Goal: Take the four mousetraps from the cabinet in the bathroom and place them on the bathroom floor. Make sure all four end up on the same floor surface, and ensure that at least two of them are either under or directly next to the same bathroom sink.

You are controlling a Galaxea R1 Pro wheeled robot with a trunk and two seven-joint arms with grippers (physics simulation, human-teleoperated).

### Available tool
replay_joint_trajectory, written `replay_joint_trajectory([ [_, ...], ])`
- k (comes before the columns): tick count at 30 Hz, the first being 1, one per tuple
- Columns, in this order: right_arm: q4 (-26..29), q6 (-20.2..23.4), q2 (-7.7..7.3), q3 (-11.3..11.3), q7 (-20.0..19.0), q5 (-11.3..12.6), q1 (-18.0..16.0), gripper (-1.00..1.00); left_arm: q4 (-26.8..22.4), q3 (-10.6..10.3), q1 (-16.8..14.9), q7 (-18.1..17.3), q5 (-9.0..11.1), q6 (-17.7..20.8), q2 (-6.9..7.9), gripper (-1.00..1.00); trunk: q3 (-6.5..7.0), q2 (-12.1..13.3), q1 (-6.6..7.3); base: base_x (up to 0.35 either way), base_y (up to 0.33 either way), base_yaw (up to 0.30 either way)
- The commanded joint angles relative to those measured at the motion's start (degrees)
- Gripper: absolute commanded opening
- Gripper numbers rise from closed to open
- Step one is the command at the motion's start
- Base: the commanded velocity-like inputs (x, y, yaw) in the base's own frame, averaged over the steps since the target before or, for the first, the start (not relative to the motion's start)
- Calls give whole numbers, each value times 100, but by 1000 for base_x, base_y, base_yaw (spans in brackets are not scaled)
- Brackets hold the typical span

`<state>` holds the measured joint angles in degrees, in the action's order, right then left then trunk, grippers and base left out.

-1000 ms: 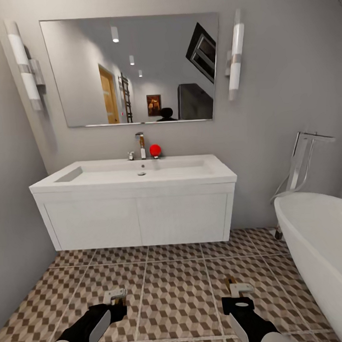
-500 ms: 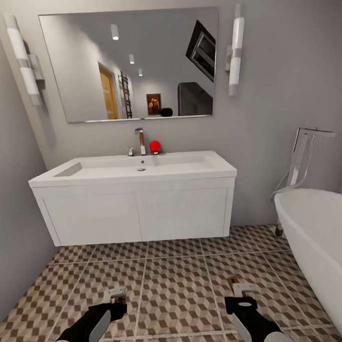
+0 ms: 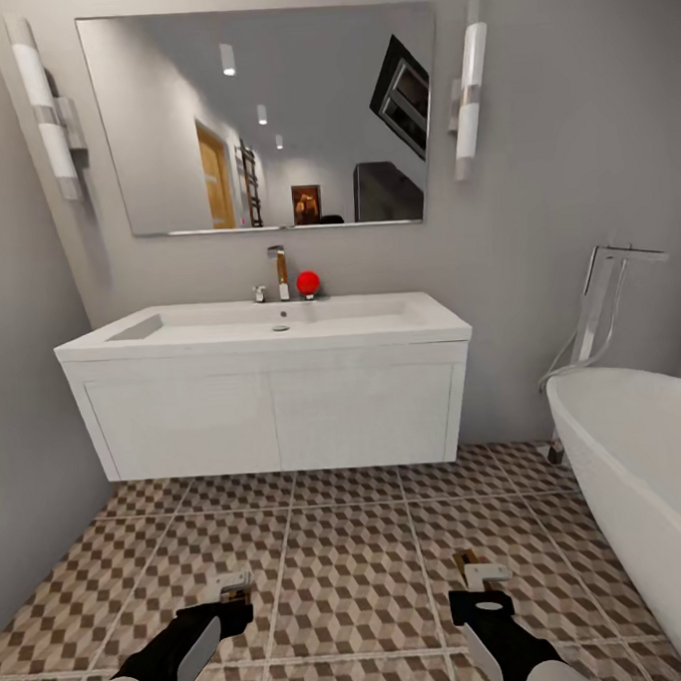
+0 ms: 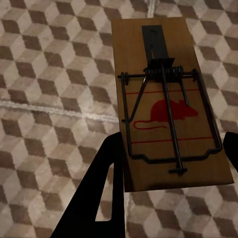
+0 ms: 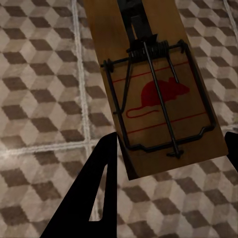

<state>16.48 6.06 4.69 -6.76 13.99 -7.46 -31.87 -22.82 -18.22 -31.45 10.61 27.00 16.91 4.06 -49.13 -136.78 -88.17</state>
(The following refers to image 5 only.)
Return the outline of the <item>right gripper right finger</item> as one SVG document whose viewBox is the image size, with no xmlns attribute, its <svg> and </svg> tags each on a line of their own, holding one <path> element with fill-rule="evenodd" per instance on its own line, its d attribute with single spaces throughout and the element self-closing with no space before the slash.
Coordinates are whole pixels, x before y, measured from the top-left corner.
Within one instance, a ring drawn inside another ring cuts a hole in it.
<svg viewBox="0 0 238 238">
<path fill-rule="evenodd" d="M 238 134 L 228 131 L 224 139 L 229 152 L 226 156 L 238 172 Z"/>
</svg>

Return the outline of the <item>mousetrap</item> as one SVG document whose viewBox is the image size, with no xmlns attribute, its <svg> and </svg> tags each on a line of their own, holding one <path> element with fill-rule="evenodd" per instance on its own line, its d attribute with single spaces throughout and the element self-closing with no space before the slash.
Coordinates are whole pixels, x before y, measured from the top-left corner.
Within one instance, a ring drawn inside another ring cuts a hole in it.
<svg viewBox="0 0 238 238">
<path fill-rule="evenodd" d="M 229 154 L 175 0 L 82 0 L 128 180 Z"/>
</svg>

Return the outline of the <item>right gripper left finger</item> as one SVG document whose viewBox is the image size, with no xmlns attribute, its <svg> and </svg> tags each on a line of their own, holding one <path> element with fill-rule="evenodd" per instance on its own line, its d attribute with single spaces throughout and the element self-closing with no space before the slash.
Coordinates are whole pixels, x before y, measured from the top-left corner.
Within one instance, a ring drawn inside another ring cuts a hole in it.
<svg viewBox="0 0 238 238">
<path fill-rule="evenodd" d="M 106 165 L 103 216 L 89 221 Z M 117 238 L 117 132 L 99 140 L 40 238 Z"/>
</svg>

